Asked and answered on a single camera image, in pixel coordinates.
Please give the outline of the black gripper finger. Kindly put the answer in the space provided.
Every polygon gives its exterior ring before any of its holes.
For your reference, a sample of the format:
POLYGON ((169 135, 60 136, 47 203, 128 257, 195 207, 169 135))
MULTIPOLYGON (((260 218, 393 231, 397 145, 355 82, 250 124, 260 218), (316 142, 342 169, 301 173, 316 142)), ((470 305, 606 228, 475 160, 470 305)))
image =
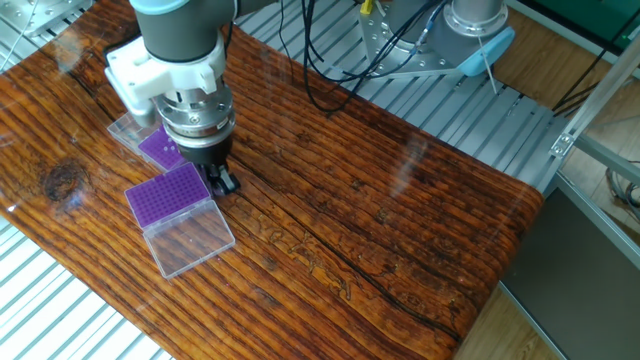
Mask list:
POLYGON ((223 190, 219 184, 219 178, 213 168, 208 165, 199 164, 198 171, 209 193, 212 196, 222 196, 223 190))
POLYGON ((214 193, 216 195, 229 195, 239 190, 241 184, 237 177, 228 171, 226 165, 221 165, 216 170, 214 177, 214 193))

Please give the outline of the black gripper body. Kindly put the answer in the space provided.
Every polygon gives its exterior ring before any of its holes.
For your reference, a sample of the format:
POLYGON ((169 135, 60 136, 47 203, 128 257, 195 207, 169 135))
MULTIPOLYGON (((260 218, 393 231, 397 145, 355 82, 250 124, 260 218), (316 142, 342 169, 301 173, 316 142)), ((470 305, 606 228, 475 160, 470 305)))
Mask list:
POLYGON ((231 153, 233 139, 231 136, 227 137, 220 143, 204 147, 186 147, 179 145, 178 149, 182 157, 194 164, 219 167, 227 165, 227 157, 231 153))

